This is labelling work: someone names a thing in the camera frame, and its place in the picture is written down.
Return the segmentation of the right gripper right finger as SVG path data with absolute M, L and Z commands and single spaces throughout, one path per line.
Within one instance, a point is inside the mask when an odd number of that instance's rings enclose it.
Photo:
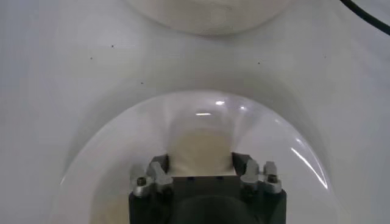
M 282 192 L 282 182 L 278 178 L 277 166 L 273 161 L 266 161 L 260 171 L 258 163 L 247 154 L 232 153 L 232 162 L 236 174 L 239 176 L 243 188 L 258 191 L 258 185 L 264 184 L 264 191 L 268 194 Z

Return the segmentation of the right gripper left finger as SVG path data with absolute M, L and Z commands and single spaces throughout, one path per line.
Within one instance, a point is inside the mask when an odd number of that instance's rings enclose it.
M 146 169 L 134 165 L 130 171 L 130 189 L 135 197 L 148 197 L 152 193 L 170 194 L 173 191 L 173 177 L 168 174 L 169 156 L 155 156 Z

